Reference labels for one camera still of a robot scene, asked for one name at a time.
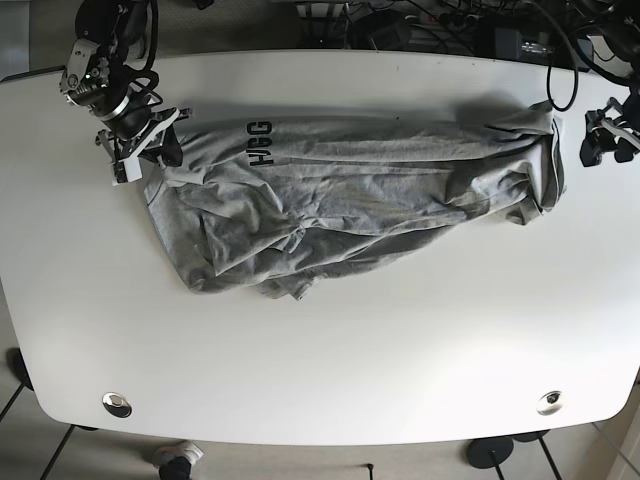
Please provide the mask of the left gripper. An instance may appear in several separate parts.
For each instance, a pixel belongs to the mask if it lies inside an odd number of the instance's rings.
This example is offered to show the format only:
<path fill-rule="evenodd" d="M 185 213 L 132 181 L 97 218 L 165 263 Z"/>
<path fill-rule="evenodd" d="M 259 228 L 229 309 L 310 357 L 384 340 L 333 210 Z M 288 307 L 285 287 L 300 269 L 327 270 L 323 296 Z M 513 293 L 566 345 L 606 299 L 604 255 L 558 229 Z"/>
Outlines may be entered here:
<path fill-rule="evenodd" d="M 598 166 L 605 153 L 613 150 L 617 163 L 631 162 L 639 153 L 639 98 L 628 97 L 623 103 L 610 97 L 602 109 L 586 113 L 586 133 L 580 148 L 584 167 Z"/>

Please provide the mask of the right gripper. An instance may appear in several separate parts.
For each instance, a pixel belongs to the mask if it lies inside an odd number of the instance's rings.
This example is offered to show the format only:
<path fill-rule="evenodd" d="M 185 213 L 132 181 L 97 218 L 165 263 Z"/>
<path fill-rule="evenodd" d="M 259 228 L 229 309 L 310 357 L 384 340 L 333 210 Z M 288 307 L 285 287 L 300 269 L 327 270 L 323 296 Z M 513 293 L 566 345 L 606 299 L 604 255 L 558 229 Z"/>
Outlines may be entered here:
<path fill-rule="evenodd" d="M 176 107 L 153 112 L 149 106 L 129 113 L 124 117 L 110 120 L 115 129 L 100 130 L 95 144 L 101 146 L 110 158 L 111 164 L 117 160 L 137 157 L 165 167 L 180 167 L 183 151 L 177 138 L 174 124 L 189 119 L 191 108 Z"/>

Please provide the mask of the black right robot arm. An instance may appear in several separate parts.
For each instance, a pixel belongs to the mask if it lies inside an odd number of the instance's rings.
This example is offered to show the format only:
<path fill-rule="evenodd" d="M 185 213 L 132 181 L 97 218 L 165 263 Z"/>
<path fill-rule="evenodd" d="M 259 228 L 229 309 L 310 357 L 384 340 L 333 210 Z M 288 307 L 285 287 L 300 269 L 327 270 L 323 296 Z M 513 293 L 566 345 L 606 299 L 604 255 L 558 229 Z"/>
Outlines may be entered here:
<path fill-rule="evenodd" d="M 110 157 L 113 183 L 142 178 L 143 160 L 161 167 L 183 162 L 174 124 L 193 111 L 162 110 L 153 66 L 159 34 L 156 1 L 84 1 L 75 18 L 76 41 L 60 92 L 105 128 L 96 144 Z"/>

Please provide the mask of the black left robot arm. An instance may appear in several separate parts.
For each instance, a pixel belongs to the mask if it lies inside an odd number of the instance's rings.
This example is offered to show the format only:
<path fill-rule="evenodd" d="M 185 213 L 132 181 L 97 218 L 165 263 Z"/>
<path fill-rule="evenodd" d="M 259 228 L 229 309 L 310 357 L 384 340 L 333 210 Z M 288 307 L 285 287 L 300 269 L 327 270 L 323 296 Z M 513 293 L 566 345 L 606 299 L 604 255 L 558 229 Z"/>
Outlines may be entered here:
<path fill-rule="evenodd" d="M 470 28 L 442 21 L 462 3 L 346 1 L 306 20 L 292 2 L 191 1 L 159 5 L 156 69 L 163 97 L 199 122 L 267 115 L 380 115 L 451 119 L 553 100 L 577 156 L 584 116 L 625 100 L 632 65 L 597 22 L 570 22 L 558 1 L 483 4 L 479 15 L 525 23 L 541 60 L 481 53 Z M 306 36 L 311 25 L 315 34 Z"/>

